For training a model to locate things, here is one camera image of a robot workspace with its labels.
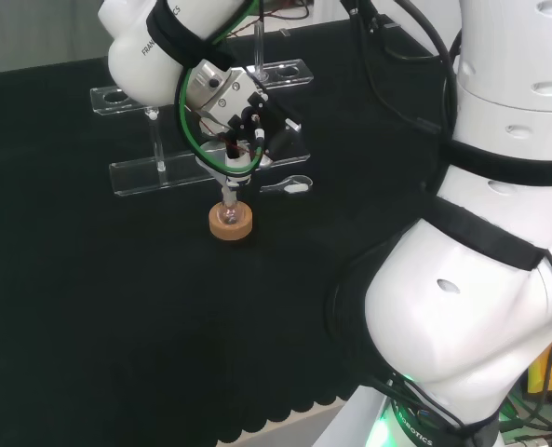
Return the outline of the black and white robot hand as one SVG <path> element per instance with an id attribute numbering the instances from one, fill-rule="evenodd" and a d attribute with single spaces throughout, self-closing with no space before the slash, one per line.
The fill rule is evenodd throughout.
<path id="1" fill-rule="evenodd" d="M 282 156 L 300 145 L 301 125 L 290 120 L 276 100 L 253 93 L 249 105 L 233 115 L 223 131 L 215 131 L 216 141 L 224 145 L 216 158 L 194 145 L 197 163 L 211 175 L 222 175 L 234 188 L 249 182 L 259 169 L 268 169 Z"/>

